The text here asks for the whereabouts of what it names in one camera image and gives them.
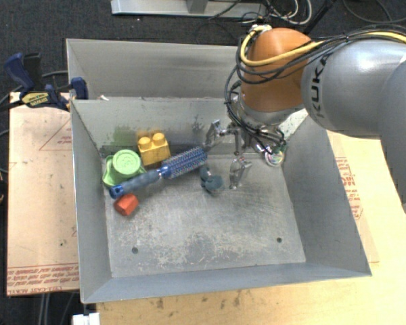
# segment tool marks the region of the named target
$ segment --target brush bristles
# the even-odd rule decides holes
[[[162,166],[170,169],[171,174],[167,178],[172,179],[203,166],[207,160],[205,151],[201,147],[194,147],[163,161]]]

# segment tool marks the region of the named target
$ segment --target orange object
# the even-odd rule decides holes
[[[121,215],[130,215],[138,206],[138,199],[134,194],[121,196],[114,203],[114,208]]]
[[[248,51],[249,60],[264,60],[279,56],[288,51],[304,45],[311,39],[299,31],[289,28],[274,28],[262,32]],[[258,69],[250,68],[248,70],[273,70],[279,66],[286,65],[289,61],[297,58],[292,56],[279,60],[275,63],[260,66]],[[300,81],[302,76],[302,67],[307,61],[301,62],[282,74],[292,73],[286,78],[275,79],[261,84],[242,83],[242,99],[244,103],[253,110],[259,112],[278,112],[296,107],[302,103],[300,94]],[[257,74],[244,75],[249,81],[259,81],[262,78]]]

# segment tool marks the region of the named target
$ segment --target red block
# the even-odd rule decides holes
[[[114,203],[114,208],[121,215],[130,215],[138,206],[138,199],[134,194],[121,196]]]

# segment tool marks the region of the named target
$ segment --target bin floor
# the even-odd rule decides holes
[[[198,171],[161,179],[135,192],[139,206],[128,217],[106,189],[112,277],[305,262],[281,167],[247,158],[252,166],[236,190],[229,189],[233,155],[210,155],[223,192],[206,192]]]

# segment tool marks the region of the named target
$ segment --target yellow cable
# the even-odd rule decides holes
[[[248,45],[248,43],[250,42],[251,38],[253,38],[253,36],[260,32],[260,31],[264,31],[264,30],[270,30],[270,28],[268,28],[267,26],[257,26],[256,28],[254,28],[244,39],[244,42],[242,42],[241,44],[241,50],[240,50],[240,57],[241,57],[241,61],[248,66],[251,67],[255,67],[255,66],[264,66],[264,65],[268,65],[268,64],[272,64],[274,62],[277,62],[279,60],[282,59],[286,59],[288,57],[292,57],[295,56],[297,54],[300,53],[304,53],[310,49],[316,48],[317,46],[319,46],[320,44],[322,44],[325,41],[319,41],[319,42],[312,42],[309,43],[308,45],[305,45],[303,47],[299,47],[296,49],[293,49],[292,51],[288,51],[286,53],[280,54],[278,56],[272,57],[272,58],[267,58],[264,60],[257,60],[257,61],[253,61],[253,60],[249,60],[246,57],[245,54],[245,49]],[[384,31],[373,31],[373,32],[367,32],[367,35],[378,35],[378,36],[385,36],[385,37],[391,37],[393,39],[402,41],[404,43],[406,43],[406,36],[403,35],[399,35],[393,32],[384,32]]]
[[[393,39],[402,41],[406,43],[406,36],[396,34],[394,32],[388,32],[388,31],[371,31],[367,33],[368,35],[378,35],[378,36],[386,36],[386,37],[392,37]]]
[[[252,67],[268,65],[268,64],[271,64],[273,62],[277,62],[279,60],[286,59],[286,58],[291,57],[291,56],[295,56],[296,54],[300,54],[300,53],[306,52],[306,51],[308,51],[310,49],[316,48],[318,45],[320,45],[321,43],[324,42],[324,41],[319,41],[319,42],[309,43],[308,45],[305,45],[305,46],[300,47],[300,48],[293,49],[292,51],[288,51],[286,53],[280,54],[279,56],[275,56],[275,57],[264,59],[264,60],[254,61],[254,60],[247,59],[247,57],[245,55],[245,48],[246,48],[248,42],[250,42],[251,38],[256,34],[256,31],[257,30],[254,29],[252,32],[250,32],[245,37],[244,42],[242,42],[242,44],[241,44],[241,51],[240,51],[242,62],[245,65],[252,66]]]

